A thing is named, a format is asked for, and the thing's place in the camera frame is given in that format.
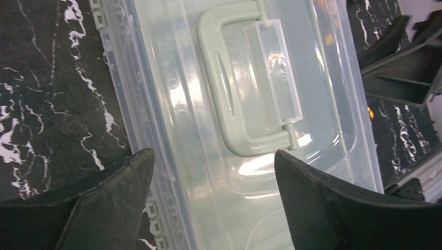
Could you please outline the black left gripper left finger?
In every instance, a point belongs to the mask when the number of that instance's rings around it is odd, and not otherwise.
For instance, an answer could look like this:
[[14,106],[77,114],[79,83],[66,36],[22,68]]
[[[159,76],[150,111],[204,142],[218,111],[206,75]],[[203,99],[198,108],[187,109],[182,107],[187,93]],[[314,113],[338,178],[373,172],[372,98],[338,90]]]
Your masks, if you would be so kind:
[[154,151],[34,198],[1,202],[1,249],[133,249]]

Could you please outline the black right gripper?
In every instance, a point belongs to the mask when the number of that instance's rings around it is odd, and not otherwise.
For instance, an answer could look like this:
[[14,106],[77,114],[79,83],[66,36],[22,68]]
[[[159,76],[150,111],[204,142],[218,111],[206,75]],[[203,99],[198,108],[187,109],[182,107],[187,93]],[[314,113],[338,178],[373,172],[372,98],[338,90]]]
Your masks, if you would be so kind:
[[441,95],[441,10],[415,23],[412,42],[398,49],[409,19],[396,17],[358,63],[366,96],[421,108]]

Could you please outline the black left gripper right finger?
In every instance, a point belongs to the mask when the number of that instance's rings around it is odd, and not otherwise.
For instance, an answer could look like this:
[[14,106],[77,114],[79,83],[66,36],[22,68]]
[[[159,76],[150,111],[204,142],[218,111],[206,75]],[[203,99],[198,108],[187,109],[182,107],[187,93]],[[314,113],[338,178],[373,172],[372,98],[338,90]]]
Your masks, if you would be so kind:
[[441,204],[364,189],[281,150],[275,174],[295,249],[441,249]]

